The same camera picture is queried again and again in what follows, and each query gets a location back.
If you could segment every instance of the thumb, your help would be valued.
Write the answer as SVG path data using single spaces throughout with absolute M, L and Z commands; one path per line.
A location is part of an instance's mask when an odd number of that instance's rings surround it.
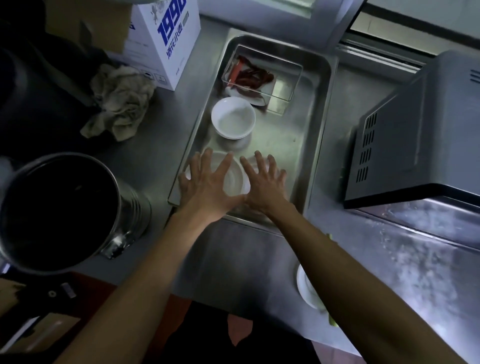
M 246 194 L 240 194 L 238 196 L 230 196 L 227 198 L 226 207 L 230 211 L 236 208 L 237 206 L 244 204 L 246 200 L 247 200 Z

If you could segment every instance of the dirty rag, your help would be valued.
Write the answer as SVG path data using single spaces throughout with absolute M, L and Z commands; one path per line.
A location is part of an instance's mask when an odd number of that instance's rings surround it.
M 80 133 L 91 138 L 108 130 L 118 142 L 134 136 L 148 109 L 154 83 L 136 68 L 102 64 L 90 87 L 102 111 L 92 116 Z

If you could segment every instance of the forearm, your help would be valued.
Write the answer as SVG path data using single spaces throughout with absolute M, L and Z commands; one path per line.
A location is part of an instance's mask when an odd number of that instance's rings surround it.
M 285 203 L 270 216 L 327 310 L 369 363 L 463 363 L 400 297 Z
M 204 226 L 174 214 L 161 239 L 56 361 L 139 363 L 160 323 L 178 267 Z

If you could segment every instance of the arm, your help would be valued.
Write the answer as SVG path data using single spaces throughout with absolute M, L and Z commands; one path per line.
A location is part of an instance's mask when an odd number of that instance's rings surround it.
M 182 199 L 162 237 L 137 270 L 107 299 L 62 353 L 56 364 L 140 363 L 155 334 L 170 295 L 170 285 L 184 257 L 204 228 L 241 204 L 244 196 L 228 197 L 223 180 L 233 155 L 215 173 L 212 150 L 190 163 L 192 180 L 180 175 Z
M 259 173 L 245 158 L 251 191 L 246 202 L 264 212 L 297 255 L 328 312 L 368 363 L 465 362 L 400 297 L 310 224 L 285 197 L 283 170 L 275 178 L 255 153 Z

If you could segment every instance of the ventilation slot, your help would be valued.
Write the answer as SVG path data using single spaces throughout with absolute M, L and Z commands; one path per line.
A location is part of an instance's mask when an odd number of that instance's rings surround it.
M 372 148 L 368 148 L 364 150 L 360 154 L 360 164 L 367 163 L 370 160 L 370 156 L 372 155 Z
M 372 115 L 370 115 L 369 117 L 367 117 L 367 121 L 365 123 L 365 129 L 370 129 L 376 123 L 377 123 L 377 113 L 375 112 Z
M 375 136 L 375 130 L 371 130 L 368 134 L 363 135 L 363 148 L 373 142 Z
M 360 168 L 357 171 L 357 183 L 366 180 L 367 175 L 368 175 L 368 167 Z
M 470 81 L 480 84 L 480 71 L 470 70 Z

